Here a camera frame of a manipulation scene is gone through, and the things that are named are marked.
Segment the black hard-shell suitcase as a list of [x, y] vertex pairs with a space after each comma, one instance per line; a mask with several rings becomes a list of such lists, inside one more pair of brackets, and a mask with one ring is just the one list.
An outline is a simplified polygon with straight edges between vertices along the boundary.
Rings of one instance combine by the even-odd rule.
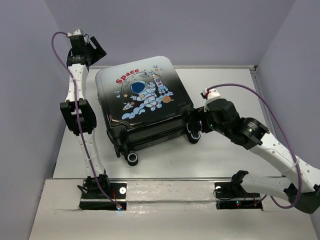
[[194, 104], [172, 62], [154, 56], [100, 70], [95, 76], [106, 132], [117, 157], [130, 166], [138, 151], [185, 134], [201, 138], [188, 125]]

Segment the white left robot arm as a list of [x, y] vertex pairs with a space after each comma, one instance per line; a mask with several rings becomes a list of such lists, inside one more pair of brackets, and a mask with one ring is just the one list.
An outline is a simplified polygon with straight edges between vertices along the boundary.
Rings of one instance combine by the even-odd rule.
[[89, 68], [107, 53], [94, 36], [88, 37], [80, 30], [65, 36], [71, 43], [66, 62], [62, 64], [69, 74], [69, 86], [65, 101], [60, 103], [60, 111], [66, 126], [79, 142], [86, 165], [87, 178], [79, 189], [83, 194], [110, 200], [111, 185], [95, 140], [97, 118], [86, 98]]

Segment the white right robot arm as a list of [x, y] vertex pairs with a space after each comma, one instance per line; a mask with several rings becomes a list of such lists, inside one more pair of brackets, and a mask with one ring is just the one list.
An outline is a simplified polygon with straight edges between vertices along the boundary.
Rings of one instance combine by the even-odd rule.
[[220, 98], [191, 110], [186, 128], [192, 143], [199, 140], [201, 133], [217, 132], [261, 157], [281, 174], [267, 177], [239, 170], [222, 186], [222, 194], [269, 195], [289, 202], [306, 214], [313, 214], [320, 207], [320, 170], [292, 153], [255, 118], [240, 117], [231, 101]]

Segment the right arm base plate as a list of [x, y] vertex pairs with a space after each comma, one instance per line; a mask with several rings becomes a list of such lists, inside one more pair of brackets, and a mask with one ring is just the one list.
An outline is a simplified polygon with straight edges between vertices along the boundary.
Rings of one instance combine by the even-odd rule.
[[216, 182], [213, 196], [217, 210], [262, 210], [262, 197], [259, 193], [248, 193], [231, 182]]

